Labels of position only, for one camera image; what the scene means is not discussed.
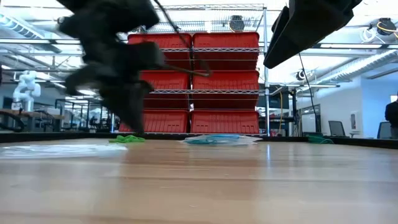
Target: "person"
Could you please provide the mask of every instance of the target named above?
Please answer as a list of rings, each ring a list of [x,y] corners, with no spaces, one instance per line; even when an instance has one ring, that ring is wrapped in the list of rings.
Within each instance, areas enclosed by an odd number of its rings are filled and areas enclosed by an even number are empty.
[[[386,120],[391,123],[391,138],[398,140],[398,100],[386,106]]]

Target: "window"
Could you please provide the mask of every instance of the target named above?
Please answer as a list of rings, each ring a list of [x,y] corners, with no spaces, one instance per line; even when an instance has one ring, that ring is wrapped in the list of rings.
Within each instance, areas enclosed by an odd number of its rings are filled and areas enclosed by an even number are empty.
[[[397,95],[391,95],[391,103],[395,102],[398,100],[398,96]]]

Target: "black cable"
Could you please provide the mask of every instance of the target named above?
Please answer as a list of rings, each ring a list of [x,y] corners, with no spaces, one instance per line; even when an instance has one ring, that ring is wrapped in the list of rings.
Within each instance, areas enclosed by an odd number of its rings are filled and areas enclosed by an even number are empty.
[[[310,89],[310,94],[311,94],[311,105],[312,105],[313,113],[314,113],[314,115],[315,115],[315,123],[316,123],[317,126],[320,128],[320,126],[319,126],[320,123],[319,123],[319,121],[318,121],[317,112],[315,111],[315,107],[314,107],[314,105],[313,105],[313,95],[312,95],[311,85],[310,85],[310,82],[308,81],[307,73],[305,72],[305,68],[304,68],[304,64],[303,64],[303,59],[301,58],[301,54],[298,53],[298,56],[300,57],[300,62],[301,62],[301,66],[302,66],[302,68],[303,68],[303,73],[304,73],[304,76],[305,76],[305,80],[307,81],[307,85],[308,85],[308,87],[309,87],[309,89]]]
[[[180,31],[179,31],[179,27],[177,27],[173,21],[171,20],[171,18],[169,17],[169,15],[167,14],[166,10],[164,9],[164,7],[161,5],[161,3],[158,0],[154,0],[154,2],[159,6],[160,10],[163,12],[164,16],[167,19],[167,22],[169,22],[169,24],[173,27],[173,30],[176,34],[178,34],[178,36],[180,37],[181,41],[183,44],[185,44],[185,46],[189,49],[190,54],[193,55],[193,47],[189,45],[189,43],[183,38],[183,36],[181,35]],[[210,67],[208,66],[208,64],[204,61],[204,60],[200,60],[200,58],[198,58],[198,56],[196,56],[197,60],[199,61],[200,65],[202,68],[204,68],[206,70],[207,74],[211,74],[210,71]]]

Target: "wire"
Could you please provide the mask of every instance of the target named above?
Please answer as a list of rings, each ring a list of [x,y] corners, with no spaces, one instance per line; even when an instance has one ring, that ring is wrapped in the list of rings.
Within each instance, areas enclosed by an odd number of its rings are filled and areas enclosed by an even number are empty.
[[[167,14],[167,12],[164,9],[164,7],[161,5],[161,3],[158,0],[154,0],[154,2],[159,6],[160,10],[163,12],[164,16],[166,17],[167,22],[169,22],[169,24],[173,27],[174,32],[176,34],[178,34],[178,36],[180,37],[182,43],[185,44],[185,46],[189,49],[191,55],[193,55],[192,46],[190,46],[190,44],[183,38],[183,36],[181,35],[180,31],[178,30],[178,27],[173,23],[173,21],[171,20],[170,16]],[[211,75],[210,67],[208,66],[208,64],[204,60],[200,60],[197,55],[195,57],[200,62],[201,67],[206,70],[206,73]]]
[[[383,28],[383,27],[381,27],[381,26],[380,26],[380,24],[382,24],[382,22],[378,22],[378,23],[377,23],[377,28],[379,28],[380,30],[383,30],[383,31],[387,31],[387,32],[393,32],[393,33],[394,33],[394,35],[395,35],[395,37],[397,37],[397,38],[398,38],[398,34],[396,33],[396,32],[398,32],[398,30],[390,30],[390,29],[386,29],[386,28]]]
[[[398,30],[390,30],[390,29],[383,28],[383,27],[380,26],[380,24],[382,24],[382,22],[378,22],[377,23],[377,28],[379,28],[380,30],[384,30],[384,31],[387,31],[387,32],[398,32]]]
[[[282,92],[280,92],[280,93],[279,93],[279,95],[280,95],[280,121],[279,121],[279,134],[281,134],[281,131],[282,131],[282,119],[283,119],[283,117],[284,117],[284,114],[283,114],[283,110],[284,110],[284,107],[283,107],[283,105],[284,105],[284,99],[283,99],[283,96],[282,96]]]
[[[380,37],[377,36],[377,32],[375,29],[369,29],[367,27],[365,27],[363,29],[363,33],[362,35],[360,35],[362,43],[368,43],[370,41],[372,41],[373,39],[377,38],[379,39],[383,44],[385,44],[385,41],[382,40]]]
[[[307,85],[310,89],[310,94],[311,94],[311,105],[312,105],[312,109],[313,109],[313,113],[315,115],[315,123],[317,124],[317,126],[319,126],[319,122],[318,122],[318,117],[317,117],[317,112],[315,111],[315,106],[313,105],[313,95],[312,95],[312,90],[311,90],[311,85],[310,82],[308,81],[308,77],[307,74],[305,73],[305,68],[304,68],[304,64],[303,64],[303,59],[301,58],[301,54],[298,53],[298,56],[300,57],[300,62],[301,62],[301,66],[303,68],[303,73],[305,76],[305,80],[307,81]]]

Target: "chair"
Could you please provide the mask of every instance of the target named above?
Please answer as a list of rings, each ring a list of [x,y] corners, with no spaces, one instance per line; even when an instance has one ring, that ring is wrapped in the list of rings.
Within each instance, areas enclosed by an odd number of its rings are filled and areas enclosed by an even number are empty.
[[[377,139],[391,139],[391,124],[388,121],[380,122]]]
[[[330,135],[336,137],[346,137],[343,123],[341,121],[329,121]]]

